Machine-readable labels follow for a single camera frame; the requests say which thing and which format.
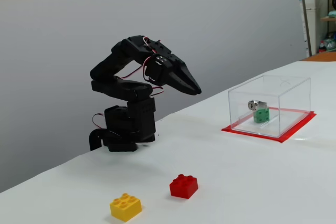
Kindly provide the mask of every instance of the white table surface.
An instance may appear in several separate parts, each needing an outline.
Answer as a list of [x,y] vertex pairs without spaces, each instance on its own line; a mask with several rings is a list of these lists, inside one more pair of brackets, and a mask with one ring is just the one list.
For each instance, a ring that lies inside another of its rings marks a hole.
[[[335,224],[336,63],[296,62],[268,73],[312,81],[317,116],[283,144],[222,132],[223,91],[158,121],[156,141],[134,153],[100,148],[1,193],[0,223],[123,223],[109,203],[129,193],[143,205],[134,224]],[[189,200],[170,196],[181,173],[198,179]]]

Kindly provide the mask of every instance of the yellow lego brick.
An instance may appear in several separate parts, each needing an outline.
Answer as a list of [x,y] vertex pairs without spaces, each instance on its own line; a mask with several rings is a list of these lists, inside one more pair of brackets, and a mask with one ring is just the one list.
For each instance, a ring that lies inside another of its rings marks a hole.
[[142,211],[140,200],[128,194],[115,199],[110,208],[112,216],[122,221],[128,221]]

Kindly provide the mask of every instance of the black robotic arm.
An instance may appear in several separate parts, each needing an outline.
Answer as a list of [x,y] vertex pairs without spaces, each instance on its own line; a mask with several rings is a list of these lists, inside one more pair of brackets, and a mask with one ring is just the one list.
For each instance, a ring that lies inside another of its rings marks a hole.
[[183,93],[201,93],[186,64],[160,41],[133,36],[117,43],[111,55],[90,72],[93,91],[128,101],[128,107],[114,106],[105,110],[106,129],[94,130],[89,137],[90,149],[101,147],[101,139],[109,150],[135,151],[135,143],[155,140],[155,103],[150,84],[124,80],[115,76],[131,61],[146,67],[146,80],[154,85],[167,84]]

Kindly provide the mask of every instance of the green block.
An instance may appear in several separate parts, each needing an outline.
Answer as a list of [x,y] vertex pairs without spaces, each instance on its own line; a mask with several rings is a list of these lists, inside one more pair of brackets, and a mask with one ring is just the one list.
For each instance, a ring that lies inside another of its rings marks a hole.
[[269,121],[269,108],[260,109],[253,113],[253,120],[256,123],[265,123]]

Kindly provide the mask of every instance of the red wire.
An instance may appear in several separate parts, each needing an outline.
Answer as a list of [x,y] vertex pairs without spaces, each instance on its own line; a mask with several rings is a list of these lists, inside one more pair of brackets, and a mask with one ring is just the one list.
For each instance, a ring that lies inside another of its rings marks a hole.
[[96,114],[94,114],[94,115],[92,116],[92,122],[93,122],[93,124],[94,124],[95,126],[97,126],[98,128],[103,129],[102,127],[100,127],[99,125],[97,125],[97,124],[94,122],[93,118],[94,118],[96,115],[102,115],[102,116],[104,116],[104,114],[102,114],[102,113],[96,113]]
[[153,96],[155,96],[155,95],[157,95],[157,94],[161,94],[161,93],[164,92],[164,87],[159,87],[159,86],[157,86],[157,87],[153,87],[153,89],[162,89],[162,91],[160,91],[160,92],[158,92],[158,93],[155,93],[155,94],[151,94],[151,95],[150,95],[151,97],[153,97]]
[[[148,45],[147,40],[148,40],[148,37],[143,37],[143,41],[145,42],[145,44],[146,44],[149,48],[151,48],[151,47]],[[153,49],[153,48],[151,48],[151,49],[152,49],[153,53],[155,53],[155,54],[157,53],[155,49]],[[126,78],[132,76],[133,74],[135,74],[136,72],[138,72],[138,71],[142,68],[142,76],[143,76],[143,79],[144,79],[145,81],[150,82],[150,79],[146,79],[146,77],[145,77],[145,67],[146,67],[147,62],[148,62],[150,59],[151,59],[151,56],[147,57],[141,66],[139,66],[137,69],[135,69],[133,72],[131,72],[131,73],[128,74],[127,76],[121,77],[121,79],[126,79]],[[158,92],[158,93],[155,93],[155,94],[152,94],[151,97],[154,96],[154,95],[161,94],[161,93],[164,92],[164,88],[163,88],[163,87],[159,87],[159,86],[157,86],[157,87],[153,87],[153,89],[162,89],[162,91],[160,91],[160,92]]]

